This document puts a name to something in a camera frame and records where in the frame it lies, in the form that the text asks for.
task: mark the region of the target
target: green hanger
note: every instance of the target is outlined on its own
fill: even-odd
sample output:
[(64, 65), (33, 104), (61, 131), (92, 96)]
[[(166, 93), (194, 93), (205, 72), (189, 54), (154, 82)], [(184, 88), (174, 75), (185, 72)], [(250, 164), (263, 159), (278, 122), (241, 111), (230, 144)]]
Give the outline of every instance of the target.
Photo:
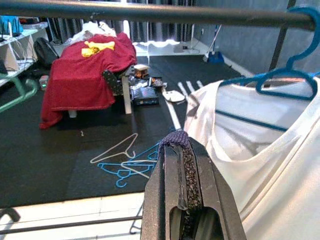
[(33, 80), (30, 80), (30, 79), (27, 79), (25, 81), (25, 84), (28, 87), (32, 88), (32, 90), (28, 91), (27, 93), (26, 93), (26, 90), (24, 89), (24, 87), (22, 86), (20, 80), (16, 76), (8, 76), (8, 75), (0, 73), (0, 79), (7, 79), (7, 80), (13, 82), (15, 87), (16, 87), (16, 89), (18, 90), (18, 92), (20, 94), (20, 96), (17, 97), (16, 99), (14, 99), (14, 100), (12, 100), (10, 102), (7, 102), (6, 104), (0, 106), (0, 113), (2, 113), (5, 110), (8, 110), (8, 109), (12, 108), (13, 106), (15, 106), (15, 105), (17, 105), (19, 103), (22, 103), (23, 101), (31, 98), (38, 91), (37, 83), (35, 81), (33, 81)]

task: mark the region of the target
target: clothes hanger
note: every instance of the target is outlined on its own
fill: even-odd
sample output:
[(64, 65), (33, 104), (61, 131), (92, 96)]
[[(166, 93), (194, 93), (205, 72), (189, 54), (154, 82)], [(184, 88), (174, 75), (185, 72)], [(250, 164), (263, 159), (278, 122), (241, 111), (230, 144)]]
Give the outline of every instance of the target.
[(38, 91), (38, 85), (35, 81), (31, 80), (31, 79), (27, 79), (25, 81), (25, 85), (32, 88), (30, 91), (26, 92), (24, 86), (21, 84), (20, 80), (18, 77), (16, 76), (8, 76), (6, 74), (1, 74), (0, 73), (0, 80), (9, 80), (11, 82), (14, 83), (16, 89), (18, 90), (20, 96), (17, 97), (14, 100), (11, 100), (3, 105), (0, 106), (0, 113), (4, 112), (5, 110), (8, 110), (10, 108), (12, 108), (13, 106), (24, 102), (25, 100), (31, 98), (32, 96), (34, 96), (37, 91)]
[(320, 75), (320, 71), (311, 73), (312, 77), (316, 77)]
[[(254, 76), (254, 77), (250, 77), (250, 78), (239, 77), (239, 78), (226, 80), (220, 84), (220, 87), (230, 85), (230, 84), (245, 85), (245, 84), (249, 84), (251, 82), (257, 82), (255, 89), (260, 94), (283, 97), (283, 98), (290, 98), (290, 99), (306, 100), (306, 101), (311, 101), (315, 97), (315, 95), (318, 92), (318, 86), (317, 86), (316, 81), (313, 79), (313, 77), (314, 77), (313, 74), (308, 74), (303, 71), (296, 70), (293, 68), (293, 65), (294, 65), (295, 61), (301, 60), (301, 59), (309, 56), (318, 47), (318, 45), (320, 43), (320, 13), (315, 8), (312, 8), (312, 7), (294, 7), (294, 8), (289, 9), (288, 11), (294, 12), (294, 13), (307, 14), (313, 18), (314, 23), (315, 23), (315, 30), (314, 30), (313, 39), (312, 39), (310, 46), (302, 53), (290, 57), (286, 63), (286, 66), (283, 68), (276, 68), (270, 72), (261, 73), (261, 74)], [(293, 94), (288, 94), (288, 93), (283, 93), (283, 92), (263, 90), (262, 88), (263, 88), (264, 83), (268, 79), (271, 79), (273, 76), (278, 76), (278, 77), (279, 76), (280, 77), (290, 76), (290, 77), (295, 77), (295, 78), (304, 78), (305, 81), (310, 85), (310, 87), (312, 89), (312, 95), (311, 96), (299, 96), (299, 95), (293, 95)], [(270, 128), (270, 129), (277, 130), (277, 131), (285, 132), (286, 130), (288, 130), (287, 128), (282, 127), (282, 126), (277, 126), (274, 124), (269, 124), (266, 122), (261, 122), (261, 121), (249, 119), (249, 118), (238, 116), (236, 114), (232, 114), (229, 112), (221, 111), (218, 109), (216, 109), (215, 112), (217, 114), (221, 114), (221, 115), (224, 115), (224, 116), (227, 116), (230, 118), (234, 118), (234, 119), (237, 119), (237, 120), (240, 120), (243, 122), (251, 123), (254, 125), (261, 126), (261, 127)]]
[[(99, 163), (97, 166), (109, 174), (116, 175), (119, 179), (115, 182), (115, 185), (118, 188), (124, 188), (127, 185), (127, 183), (123, 182), (123, 180), (125, 180), (133, 175), (139, 174), (145, 178), (149, 178), (149, 176), (144, 173), (147, 173), (149, 171), (153, 171), (153, 169), (155, 168), (157, 160), (158, 160), (158, 146), (159, 146), (159, 143), (153, 145), (152, 147), (148, 148), (147, 150), (143, 151), (142, 153), (136, 155), (134, 158), (130, 158), (128, 161), (125, 161), (125, 162), (121, 162), (121, 163), (106, 162), (106, 163)], [(147, 155), (146, 160), (135, 160), (135, 159), (141, 157), (142, 155), (152, 151), (153, 149), (155, 149), (155, 150)], [(108, 166), (119, 166), (124, 169), (120, 168), (117, 171), (113, 171), (113, 170), (109, 170)], [(138, 170), (136, 170), (137, 167), (144, 168), (144, 169), (138, 171)]]
[[(100, 157), (102, 157), (103, 155), (105, 155), (105, 154), (107, 154), (108, 152), (110, 152), (112, 149), (115, 149), (116, 147), (120, 146), (121, 144), (123, 144), (125, 141), (127, 141), (128, 139), (130, 139), (130, 138), (132, 138), (132, 137), (134, 137), (134, 138), (132, 139), (130, 145), (125, 149), (125, 151), (118, 152), (118, 153), (116, 153), (116, 154), (113, 154), (113, 155), (110, 155), (110, 156), (106, 156), (106, 157), (100, 158)], [(134, 133), (134, 134), (128, 136), (127, 138), (123, 139), (121, 142), (119, 142), (119, 143), (117, 143), (116, 145), (114, 145), (114, 146), (112, 146), (111, 148), (109, 148), (107, 151), (105, 151), (105, 152), (101, 153), (100, 155), (92, 158), (92, 159), (90, 160), (90, 163), (96, 164), (96, 163), (101, 162), (101, 161), (103, 161), (103, 160), (107, 160), (107, 159), (110, 159), (110, 158), (113, 158), (113, 157), (115, 157), (115, 156), (119, 156), (119, 155), (122, 155), (122, 154), (123, 154), (123, 155), (126, 155), (126, 156), (127, 156), (128, 158), (130, 158), (130, 159), (133, 159), (133, 158), (136, 156), (135, 151), (132, 151), (133, 156), (130, 156), (129, 153), (128, 153), (128, 150), (129, 150), (129, 148), (131, 148), (131, 146), (134, 144), (134, 142), (136, 141), (137, 137), (138, 137), (138, 133)]]

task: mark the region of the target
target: red cloth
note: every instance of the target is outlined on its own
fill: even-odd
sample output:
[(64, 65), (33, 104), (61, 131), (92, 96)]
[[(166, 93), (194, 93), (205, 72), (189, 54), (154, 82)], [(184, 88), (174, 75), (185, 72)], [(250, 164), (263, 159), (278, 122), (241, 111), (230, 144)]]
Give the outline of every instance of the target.
[(84, 41), (67, 47), (61, 58), (51, 67), (44, 99), (40, 124), (49, 128), (62, 119), (66, 110), (96, 110), (110, 107), (115, 98), (102, 77), (104, 70), (121, 72), (137, 62), (136, 50), (125, 33), (117, 37), (95, 35), (88, 40), (95, 43), (115, 42), (114, 50), (104, 49), (90, 57), (83, 57)]

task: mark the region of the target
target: metal bar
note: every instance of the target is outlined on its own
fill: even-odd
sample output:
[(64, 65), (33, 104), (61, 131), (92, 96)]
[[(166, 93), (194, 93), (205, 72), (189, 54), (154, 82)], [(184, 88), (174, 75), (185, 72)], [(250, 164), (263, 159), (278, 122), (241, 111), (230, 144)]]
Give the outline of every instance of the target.
[(19, 213), (14, 208), (11, 208), (11, 207), (4, 208), (4, 209), (0, 210), (0, 219), (4, 215), (8, 215), (13, 222), (18, 222), (20, 220), (20, 217), (21, 217), (19, 215)]
[[(139, 208), (139, 211), (138, 211), (138, 213), (136, 214), (136, 216), (139, 216), (139, 215), (140, 215), (143, 207), (144, 207), (144, 202), (142, 202), (141, 207)], [(131, 225), (131, 227), (130, 227), (130, 230), (129, 230), (129, 233), (130, 233), (130, 234), (136, 234), (136, 233), (137, 233), (136, 231), (132, 231), (132, 229), (138, 229), (138, 230), (141, 231), (141, 227), (136, 226), (135, 223), (136, 223), (136, 220), (133, 221), (133, 223), (132, 223), (132, 225)]]
[(0, 0), (0, 15), (222, 24), (307, 30), (315, 28), (310, 16), (298, 13), (75, 0)]
[[(296, 0), (289, 0), (286, 9), (289, 9), (289, 8), (293, 7), (294, 5), (296, 5)], [(271, 71), (272, 69), (275, 69), (277, 67), (279, 56), (280, 56), (282, 47), (283, 47), (284, 42), (285, 42), (287, 30), (288, 29), (285, 28), (285, 27), (282, 27), (280, 29), (278, 40), (276, 41), (276, 45), (275, 45), (275, 48), (274, 48), (274, 52), (273, 52), (273, 56), (272, 56), (272, 60), (271, 60), (269, 71)]]
[(7, 229), (7, 230), (1, 230), (0, 235), (16, 234), (16, 233), (24, 233), (24, 232), (48, 230), (48, 229), (70, 228), (70, 227), (78, 227), (78, 226), (84, 226), (84, 225), (126, 222), (126, 221), (134, 221), (134, 220), (142, 220), (142, 216), (128, 216), (128, 217), (103, 219), (103, 220), (80, 221), (80, 222), (70, 222), (70, 223), (45, 225), (45, 226), (34, 226), (34, 227), (25, 227), (25, 228), (17, 228), (17, 229)]

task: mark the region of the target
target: black bag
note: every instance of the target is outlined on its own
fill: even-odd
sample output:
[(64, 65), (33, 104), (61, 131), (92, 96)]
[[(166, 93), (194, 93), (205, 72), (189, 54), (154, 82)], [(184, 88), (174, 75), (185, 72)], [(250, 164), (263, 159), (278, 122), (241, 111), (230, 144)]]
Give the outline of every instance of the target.
[(33, 44), (39, 63), (45, 68), (50, 68), (54, 60), (59, 58), (54, 47), (43, 37), (39, 37)]

